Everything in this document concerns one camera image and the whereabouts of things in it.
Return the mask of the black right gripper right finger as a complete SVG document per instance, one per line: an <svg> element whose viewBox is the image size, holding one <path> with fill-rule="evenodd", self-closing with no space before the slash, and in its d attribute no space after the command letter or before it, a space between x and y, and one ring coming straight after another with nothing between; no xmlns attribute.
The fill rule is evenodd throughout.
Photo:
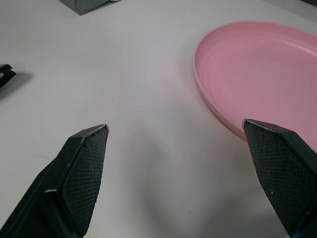
<svg viewBox="0 0 317 238"><path fill-rule="evenodd" d="M294 131L246 119L258 180L289 238L317 238L317 153Z"/></svg>

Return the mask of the grey metal stand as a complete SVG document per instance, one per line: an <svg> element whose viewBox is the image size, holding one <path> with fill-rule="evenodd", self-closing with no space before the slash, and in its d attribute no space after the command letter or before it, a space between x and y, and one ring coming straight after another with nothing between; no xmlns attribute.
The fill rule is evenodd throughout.
<svg viewBox="0 0 317 238"><path fill-rule="evenodd" d="M86 14L104 4L119 2L121 0L58 0L78 15Z"/></svg>

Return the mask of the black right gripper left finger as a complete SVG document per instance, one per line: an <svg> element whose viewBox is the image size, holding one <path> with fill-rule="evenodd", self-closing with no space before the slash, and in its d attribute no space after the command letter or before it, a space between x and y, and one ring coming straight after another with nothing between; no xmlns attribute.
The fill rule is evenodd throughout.
<svg viewBox="0 0 317 238"><path fill-rule="evenodd" d="M69 137L25 192L0 238L83 238L101 187L108 133L101 124Z"/></svg>

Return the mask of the pink round plate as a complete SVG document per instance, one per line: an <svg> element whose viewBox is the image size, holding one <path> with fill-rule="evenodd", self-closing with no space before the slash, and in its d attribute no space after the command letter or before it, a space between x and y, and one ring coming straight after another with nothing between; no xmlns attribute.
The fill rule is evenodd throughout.
<svg viewBox="0 0 317 238"><path fill-rule="evenodd" d="M317 35L269 22L226 24L198 43L193 71L208 107L240 138L243 120L254 119L317 150Z"/></svg>

